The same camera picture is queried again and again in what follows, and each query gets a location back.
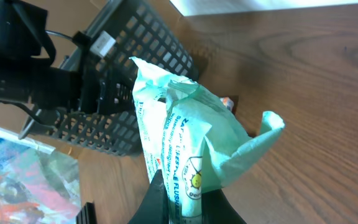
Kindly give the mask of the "teal snack packet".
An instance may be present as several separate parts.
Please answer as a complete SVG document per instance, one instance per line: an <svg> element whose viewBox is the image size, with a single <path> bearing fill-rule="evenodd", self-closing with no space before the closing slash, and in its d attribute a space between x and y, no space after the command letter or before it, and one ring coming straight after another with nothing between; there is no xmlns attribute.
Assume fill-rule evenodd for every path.
<svg viewBox="0 0 358 224"><path fill-rule="evenodd" d="M200 223L201 196L248 171L285 128L272 111L247 134L221 99L191 79L134 57L132 92L147 173L162 172L171 223Z"/></svg>

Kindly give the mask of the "small orange tissue pack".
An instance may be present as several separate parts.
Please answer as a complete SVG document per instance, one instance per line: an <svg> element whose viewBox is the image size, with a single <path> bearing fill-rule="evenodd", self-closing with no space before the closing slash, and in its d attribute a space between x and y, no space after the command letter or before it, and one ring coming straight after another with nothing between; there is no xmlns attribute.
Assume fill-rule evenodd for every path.
<svg viewBox="0 0 358 224"><path fill-rule="evenodd" d="M233 111L235 104L229 97L220 98L220 100L229 111Z"/></svg>

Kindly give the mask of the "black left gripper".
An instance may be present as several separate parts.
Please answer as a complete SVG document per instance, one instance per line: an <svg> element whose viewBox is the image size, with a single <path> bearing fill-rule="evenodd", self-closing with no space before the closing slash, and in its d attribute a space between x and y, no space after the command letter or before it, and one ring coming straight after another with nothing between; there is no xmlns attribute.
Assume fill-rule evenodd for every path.
<svg viewBox="0 0 358 224"><path fill-rule="evenodd" d="M134 82L117 68L102 72L82 69L76 110L84 114L111 115L134 109Z"/></svg>

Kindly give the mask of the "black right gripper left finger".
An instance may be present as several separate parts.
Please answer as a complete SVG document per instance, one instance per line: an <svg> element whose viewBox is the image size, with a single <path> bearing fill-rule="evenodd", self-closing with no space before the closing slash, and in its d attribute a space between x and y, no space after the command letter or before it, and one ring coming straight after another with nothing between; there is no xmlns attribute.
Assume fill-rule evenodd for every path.
<svg viewBox="0 0 358 224"><path fill-rule="evenodd" d="M162 171L158 170L129 224L169 224L168 196Z"/></svg>

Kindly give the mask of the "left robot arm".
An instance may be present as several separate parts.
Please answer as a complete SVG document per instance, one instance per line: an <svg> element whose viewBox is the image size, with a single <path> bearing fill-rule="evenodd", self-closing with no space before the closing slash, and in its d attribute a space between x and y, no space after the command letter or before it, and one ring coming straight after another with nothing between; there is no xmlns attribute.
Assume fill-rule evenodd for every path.
<svg viewBox="0 0 358 224"><path fill-rule="evenodd" d="M134 109L131 90L122 75L96 70L92 56L103 57L112 37L98 39L77 32L70 41L80 49L74 71L53 67L56 48L46 30L48 12L24 1L0 1L0 103L27 111L32 103L41 109L110 115Z"/></svg>

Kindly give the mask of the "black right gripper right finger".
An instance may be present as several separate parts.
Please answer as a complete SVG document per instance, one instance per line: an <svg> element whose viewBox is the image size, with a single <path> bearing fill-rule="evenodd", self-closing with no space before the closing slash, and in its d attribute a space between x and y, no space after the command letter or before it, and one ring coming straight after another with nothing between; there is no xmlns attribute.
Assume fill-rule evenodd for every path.
<svg viewBox="0 0 358 224"><path fill-rule="evenodd" d="M201 202L203 224L246 224L221 189L203 193Z"/></svg>

